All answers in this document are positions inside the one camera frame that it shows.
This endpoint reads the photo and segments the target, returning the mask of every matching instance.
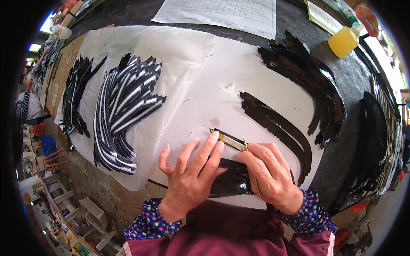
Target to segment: wooden stool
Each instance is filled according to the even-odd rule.
[[[68,161],[58,162],[59,158],[62,157],[60,154],[61,152],[63,152],[63,150],[58,150],[48,156],[43,157],[44,171],[48,172],[66,168],[65,165],[68,164]]]

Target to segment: wooden stick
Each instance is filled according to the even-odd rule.
[[[244,145],[245,145],[246,151],[249,151],[249,150],[248,150],[248,144],[246,143],[245,136],[244,136],[243,134],[242,134],[242,138],[244,139]],[[257,189],[257,195],[259,196],[259,199],[261,199],[261,197],[260,197],[260,191],[259,191],[259,185],[258,185],[258,183],[257,183],[256,176],[254,175],[253,177],[255,178],[255,184],[256,184],[256,189]]]

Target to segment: black tabletop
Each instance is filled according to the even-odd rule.
[[[86,15],[79,15],[70,28],[72,38],[91,29],[110,24],[123,25],[164,25],[150,21],[164,0],[107,0],[100,3]],[[285,30],[305,43],[311,54],[331,68],[343,97],[347,119],[343,123],[341,140],[338,145],[329,143],[310,185],[320,194],[321,206],[328,208],[337,196],[350,168],[358,140],[359,104],[363,91],[371,91],[370,72],[354,52],[339,59],[329,48],[330,34],[309,21],[306,7],[291,0],[276,0],[276,40],[285,38]],[[202,24],[166,24],[167,26],[196,29],[216,36],[226,37],[251,45],[267,46],[268,40],[253,34],[225,27]]]

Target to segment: plastic bottle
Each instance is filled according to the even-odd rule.
[[[69,39],[72,31],[71,29],[61,26],[60,24],[56,24],[51,28],[51,32],[54,35],[58,35],[61,39]]]
[[[349,20],[352,26],[358,27],[360,25],[358,18],[356,18],[356,15],[352,12],[352,10],[350,10],[350,8],[343,9],[343,13],[346,15],[346,18]]]
[[[360,31],[364,28],[361,24],[358,27],[343,27],[334,36],[332,36],[328,43],[332,51],[339,58],[345,57],[349,52],[359,45]]]

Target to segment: yellow bottle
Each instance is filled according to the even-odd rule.
[[[334,54],[339,58],[343,58],[356,48],[359,45],[360,31],[363,28],[363,24],[358,27],[343,27],[334,34],[328,41]]]

